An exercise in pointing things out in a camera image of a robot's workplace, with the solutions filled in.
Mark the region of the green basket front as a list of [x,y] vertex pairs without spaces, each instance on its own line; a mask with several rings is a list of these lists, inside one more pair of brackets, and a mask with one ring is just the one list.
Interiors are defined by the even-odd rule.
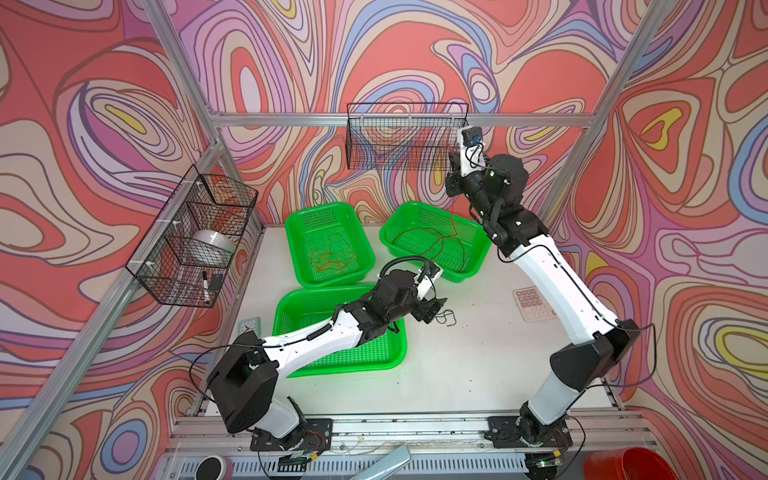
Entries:
[[388,370],[404,360],[408,342],[405,323],[365,341],[352,314],[336,308],[359,300],[371,284],[302,289],[278,303],[273,335],[265,353],[278,362],[281,379],[302,376]]

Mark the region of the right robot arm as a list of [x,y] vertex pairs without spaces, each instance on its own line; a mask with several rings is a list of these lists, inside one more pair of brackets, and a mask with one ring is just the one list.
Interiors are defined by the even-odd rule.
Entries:
[[640,334],[588,289],[566,262],[548,228],[522,204],[529,178],[521,159],[486,157],[478,148],[452,153],[446,193],[463,196],[501,259],[517,265],[561,321],[569,344],[550,357],[550,373],[519,410],[518,439],[529,446],[548,441],[567,411],[630,351]]

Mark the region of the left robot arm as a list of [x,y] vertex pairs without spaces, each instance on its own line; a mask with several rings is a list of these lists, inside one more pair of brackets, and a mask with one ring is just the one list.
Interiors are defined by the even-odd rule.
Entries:
[[407,315],[424,323],[434,320],[446,300],[428,292],[442,273],[434,263],[418,273],[394,269],[380,274],[359,299],[335,307],[327,320],[264,339],[252,331],[239,335],[207,379],[227,432],[254,427],[284,440],[303,429],[300,409],[274,398],[278,383],[331,354],[395,332],[397,321]]

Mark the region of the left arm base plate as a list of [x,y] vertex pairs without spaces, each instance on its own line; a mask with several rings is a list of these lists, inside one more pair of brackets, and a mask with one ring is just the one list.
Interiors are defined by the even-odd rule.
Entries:
[[256,429],[251,437],[250,450],[299,455],[321,454],[331,447],[332,433],[331,418],[309,418],[301,421],[283,438],[277,438],[264,430]]

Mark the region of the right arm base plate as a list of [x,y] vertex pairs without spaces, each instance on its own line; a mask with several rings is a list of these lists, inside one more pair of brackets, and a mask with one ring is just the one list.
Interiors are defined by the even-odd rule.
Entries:
[[534,417],[491,416],[483,437],[494,448],[554,448],[568,450],[573,446],[564,416],[550,425],[540,425]]

